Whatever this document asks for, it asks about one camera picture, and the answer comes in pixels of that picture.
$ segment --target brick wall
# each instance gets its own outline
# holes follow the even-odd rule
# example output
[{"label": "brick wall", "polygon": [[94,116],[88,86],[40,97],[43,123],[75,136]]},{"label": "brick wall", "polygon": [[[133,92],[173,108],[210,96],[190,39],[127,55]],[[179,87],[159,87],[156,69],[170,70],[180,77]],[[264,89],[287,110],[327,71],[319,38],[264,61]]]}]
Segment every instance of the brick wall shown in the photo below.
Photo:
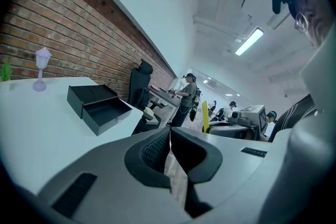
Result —
[{"label": "brick wall", "polygon": [[12,79],[37,77],[42,47],[52,54],[44,77],[89,77],[122,99],[141,59],[153,66],[151,84],[167,88],[175,78],[112,0],[12,0],[0,26],[0,62],[10,61]]}]

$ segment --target ceiling light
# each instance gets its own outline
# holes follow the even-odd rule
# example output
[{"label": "ceiling light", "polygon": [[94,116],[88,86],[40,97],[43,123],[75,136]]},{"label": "ceiling light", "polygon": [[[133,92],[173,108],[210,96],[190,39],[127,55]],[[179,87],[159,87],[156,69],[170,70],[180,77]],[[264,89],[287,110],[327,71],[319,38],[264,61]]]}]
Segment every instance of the ceiling light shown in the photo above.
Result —
[{"label": "ceiling light", "polygon": [[261,31],[260,28],[256,28],[249,38],[244,42],[244,44],[242,44],[241,47],[236,51],[236,55],[242,55],[244,51],[251,47],[260,37],[263,36],[263,34],[264,32]]}]

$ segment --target purple lamp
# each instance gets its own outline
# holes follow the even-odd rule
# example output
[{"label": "purple lamp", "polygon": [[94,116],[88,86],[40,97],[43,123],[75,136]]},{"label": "purple lamp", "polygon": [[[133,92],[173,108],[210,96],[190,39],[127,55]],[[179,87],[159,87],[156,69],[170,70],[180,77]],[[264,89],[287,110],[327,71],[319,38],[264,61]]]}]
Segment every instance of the purple lamp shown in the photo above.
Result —
[{"label": "purple lamp", "polygon": [[38,79],[34,82],[33,89],[37,92],[42,92],[47,88],[45,82],[42,81],[42,71],[47,67],[50,57],[51,53],[46,48],[36,52],[36,66],[39,70]]}]

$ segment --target black box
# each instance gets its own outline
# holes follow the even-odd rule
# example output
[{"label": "black box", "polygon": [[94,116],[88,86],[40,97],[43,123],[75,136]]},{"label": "black box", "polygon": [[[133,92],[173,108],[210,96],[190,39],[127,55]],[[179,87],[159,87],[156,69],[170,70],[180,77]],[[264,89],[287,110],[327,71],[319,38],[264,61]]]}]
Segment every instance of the black box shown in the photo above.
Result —
[{"label": "black box", "polygon": [[97,136],[127,118],[132,110],[106,85],[69,86],[67,101]]}]

